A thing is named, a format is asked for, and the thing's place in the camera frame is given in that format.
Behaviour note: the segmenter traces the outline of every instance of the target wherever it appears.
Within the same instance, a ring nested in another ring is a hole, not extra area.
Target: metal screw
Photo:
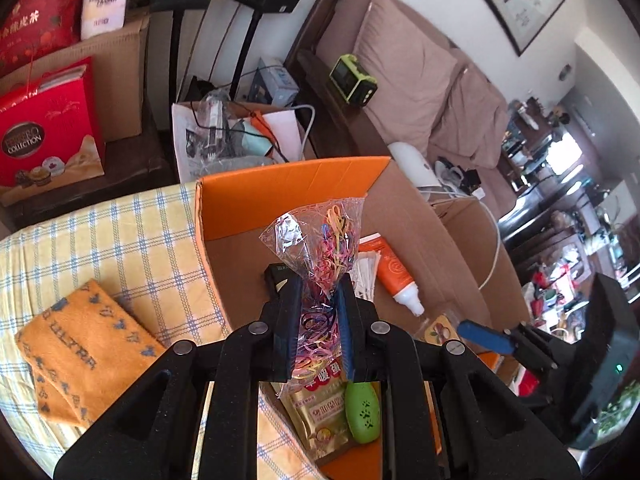
[[[189,352],[193,350],[193,343],[191,341],[187,341],[183,339],[182,341],[178,341],[174,345],[174,352],[178,355],[187,355]]]
[[[465,346],[460,341],[449,341],[447,352],[453,355],[462,355],[465,352]]]
[[[249,332],[254,335],[264,334],[268,329],[269,325],[262,321],[254,321],[253,323],[251,323],[251,325],[249,325]]]
[[[389,323],[384,321],[375,321],[371,323],[371,330],[376,334],[388,334],[391,330]]]

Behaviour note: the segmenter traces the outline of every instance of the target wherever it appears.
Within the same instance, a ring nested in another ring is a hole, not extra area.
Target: green plastic object
[[[368,444],[380,436],[380,404],[370,383],[349,383],[344,394],[349,429],[355,441]]]

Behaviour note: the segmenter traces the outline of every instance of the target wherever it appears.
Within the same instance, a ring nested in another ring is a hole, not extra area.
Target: gold snack bag
[[[309,386],[280,397],[313,460],[346,450],[354,442],[344,412],[346,387],[347,380],[338,358],[322,370]]]

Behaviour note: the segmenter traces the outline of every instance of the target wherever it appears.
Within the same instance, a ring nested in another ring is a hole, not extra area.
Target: blue handle
[[[461,322],[456,330],[460,337],[480,345],[491,352],[496,352],[501,355],[511,355],[515,351],[515,344],[509,336],[469,321],[468,319]]]

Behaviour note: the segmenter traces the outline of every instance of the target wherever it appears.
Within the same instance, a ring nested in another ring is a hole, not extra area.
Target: yellow plaid blanket
[[[180,339],[203,345],[226,337],[196,250],[194,197],[194,184],[152,190],[44,222],[0,242],[0,410],[50,476],[81,430],[40,417],[33,375],[14,334],[93,278],[165,346]],[[322,478],[262,393],[257,466],[260,480]]]

